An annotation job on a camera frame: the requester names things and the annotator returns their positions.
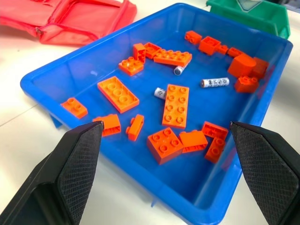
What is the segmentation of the orange flat plate upside down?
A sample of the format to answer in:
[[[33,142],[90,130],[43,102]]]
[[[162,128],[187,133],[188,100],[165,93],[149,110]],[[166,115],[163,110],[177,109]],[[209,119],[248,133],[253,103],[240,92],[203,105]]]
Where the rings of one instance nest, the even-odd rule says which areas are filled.
[[[139,99],[116,76],[98,82],[97,87],[119,113],[139,105]]]

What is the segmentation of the orange two-stud brick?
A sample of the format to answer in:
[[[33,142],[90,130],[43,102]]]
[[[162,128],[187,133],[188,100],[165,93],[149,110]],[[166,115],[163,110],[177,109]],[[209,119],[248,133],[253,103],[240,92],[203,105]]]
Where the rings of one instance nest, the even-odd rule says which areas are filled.
[[[216,163],[224,150],[225,144],[226,142],[223,139],[215,137],[204,158],[212,163]]]
[[[61,106],[78,119],[81,119],[88,114],[87,108],[74,97],[69,98],[62,103]]]

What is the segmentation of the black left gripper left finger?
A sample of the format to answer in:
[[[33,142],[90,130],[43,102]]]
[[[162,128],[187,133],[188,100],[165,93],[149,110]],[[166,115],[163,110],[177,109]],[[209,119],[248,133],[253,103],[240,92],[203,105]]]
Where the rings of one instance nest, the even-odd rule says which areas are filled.
[[[0,225],[79,225],[93,185],[104,123],[66,132],[0,214]]]

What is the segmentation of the orange square brick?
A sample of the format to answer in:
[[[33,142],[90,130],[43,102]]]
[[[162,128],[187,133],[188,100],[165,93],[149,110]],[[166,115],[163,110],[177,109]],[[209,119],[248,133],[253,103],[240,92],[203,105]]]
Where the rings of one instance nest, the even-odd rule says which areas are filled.
[[[200,41],[199,50],[209,56],[212,56],[220,45],[220,41],[207,36]]]

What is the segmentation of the red rounded plastic toy brick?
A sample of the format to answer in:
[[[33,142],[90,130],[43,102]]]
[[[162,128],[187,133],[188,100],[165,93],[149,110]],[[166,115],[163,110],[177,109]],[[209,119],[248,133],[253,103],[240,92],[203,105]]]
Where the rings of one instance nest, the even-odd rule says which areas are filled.
[[[243,53],[232,60],[227,72],[237,78],[249,76],[255,66],[256,61],[249,55]]]

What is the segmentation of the green plastic bin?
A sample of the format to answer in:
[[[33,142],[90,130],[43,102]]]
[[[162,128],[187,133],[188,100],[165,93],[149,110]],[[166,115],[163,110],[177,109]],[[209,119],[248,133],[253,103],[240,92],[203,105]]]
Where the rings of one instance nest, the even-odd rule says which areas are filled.
[[[250,28],[288,39],[290,32],[286,7],[265,0],[207,0],[210,12]]]

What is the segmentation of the orange eight-stud long brick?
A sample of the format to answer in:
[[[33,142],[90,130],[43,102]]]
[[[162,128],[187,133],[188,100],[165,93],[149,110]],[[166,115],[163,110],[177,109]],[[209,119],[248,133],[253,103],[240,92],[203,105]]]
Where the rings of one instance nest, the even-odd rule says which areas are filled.
[[[154,62],[185,67],[192,59],[192,54],[189,52],[173,51],[160,49],[153,57]]]

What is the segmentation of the orange brick on its side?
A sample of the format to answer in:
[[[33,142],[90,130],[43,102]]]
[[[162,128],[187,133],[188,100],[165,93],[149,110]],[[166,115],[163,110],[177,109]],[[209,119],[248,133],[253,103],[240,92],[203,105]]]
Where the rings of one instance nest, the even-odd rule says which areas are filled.
[[[104,130],[102,132],[103,137],[118,134],[121,132],[120,120],[117,114],[109,114],[104,117],[96,117],[92,121],[102,121],[104,123]]]
[[[182,153],[201,151],[204,150],[208,145],[208,141],[203,131],[184,131],[179,134],[179,139],[184,146]]]
[[[145,63],[146,61],[146,48],[142,43],[133,45],[133,57],[135,60]]]

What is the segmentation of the orange four-stud flat brick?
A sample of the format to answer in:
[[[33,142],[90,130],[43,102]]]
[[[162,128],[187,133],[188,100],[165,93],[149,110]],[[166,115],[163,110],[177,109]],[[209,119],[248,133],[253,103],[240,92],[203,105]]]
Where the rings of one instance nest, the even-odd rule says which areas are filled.
[[[129,76],[133,76],[144,69],[144,64],[131,56],[119,63],[119,69]]]

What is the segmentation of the blue plastic tray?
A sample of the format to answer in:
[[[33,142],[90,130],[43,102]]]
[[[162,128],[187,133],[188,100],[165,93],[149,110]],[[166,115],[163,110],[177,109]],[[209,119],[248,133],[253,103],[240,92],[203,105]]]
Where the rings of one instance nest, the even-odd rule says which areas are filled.
[[[235,77],[230,77],[226,87],[201,88],[202,79],[226,77],[232,58],[200,52],[184,39],[189,30],[269,62],[256,92],[236,92]],[[120,71],[118,64],[132,54],[133,45],[148,42],[166,50],[189,52],[192,60],[180,76],[174,75],[171,67],[152,60],[147,60],[137,75]],[[98,82],[116,76],[139,98],[138,106],[119,115],[121,127],[127,127],[137,114],[144,116],[145,124],[135,142],[128,140],[124,132],[103,138],[101,153],[185,222],[215,225],[224,218],[241,175],[232,136],[227,136],[216,164],[200,151],[159,165],[146,145],[149,135],[163,129],[164,102],[154,96],[154,89],[165,89],[169,84],[189,88],[186,131],[201,129],[205,121],[225,128],[231,121],[259,126],[292,48],[289,40],[176,3],[28,73],[20,85],[51,115],[56,126],[73,129],[95,117],[117,112],[97,87]],[[78,119],[63,108],[61,104],[69,98],[76,98],[88,114]]]

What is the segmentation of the orange brick upside down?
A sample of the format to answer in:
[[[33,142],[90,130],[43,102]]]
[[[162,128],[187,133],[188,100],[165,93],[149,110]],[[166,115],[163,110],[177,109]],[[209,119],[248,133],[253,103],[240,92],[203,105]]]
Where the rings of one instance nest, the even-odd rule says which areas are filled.
[[[205,121],[202,127],[202,132],[204,135],[211,137],[211,138],[220,138],[225,140],[228,135],[228,129],[221,127],[219,125],[210,123]]]

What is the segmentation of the orange eight-stud flat plate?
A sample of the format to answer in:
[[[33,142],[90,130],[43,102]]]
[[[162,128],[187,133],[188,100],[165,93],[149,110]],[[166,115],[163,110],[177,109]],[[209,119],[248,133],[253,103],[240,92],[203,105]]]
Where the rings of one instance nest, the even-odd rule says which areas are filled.
[[[162,125],[174,128],[186,127],[189,88],[169,84],[166,91]]]

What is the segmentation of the red fabric bag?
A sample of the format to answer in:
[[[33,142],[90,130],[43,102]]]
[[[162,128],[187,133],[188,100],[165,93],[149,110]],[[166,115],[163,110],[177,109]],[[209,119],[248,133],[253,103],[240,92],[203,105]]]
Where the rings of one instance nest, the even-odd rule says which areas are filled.
[[[52,45],[86,45],[133,22],[129,0],[0,0],[0,25]]]

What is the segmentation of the orange narrow brick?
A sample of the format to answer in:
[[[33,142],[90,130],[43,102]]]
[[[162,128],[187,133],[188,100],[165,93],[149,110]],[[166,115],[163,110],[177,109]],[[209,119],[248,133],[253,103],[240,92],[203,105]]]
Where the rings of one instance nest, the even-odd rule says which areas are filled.
[[[144,116],[137,114],[130,121],[130,126],[126,128],[126,134],[128,135],[128,139],[131,141],[136,141],[139,133],[144,124]]]

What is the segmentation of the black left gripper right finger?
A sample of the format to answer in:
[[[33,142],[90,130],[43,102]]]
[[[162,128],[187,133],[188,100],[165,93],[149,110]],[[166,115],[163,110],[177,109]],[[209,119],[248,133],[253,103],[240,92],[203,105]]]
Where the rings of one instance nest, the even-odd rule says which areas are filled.
[[[268,225],[300,225],[300,154],[278,133],[232,122],[244,179]]]

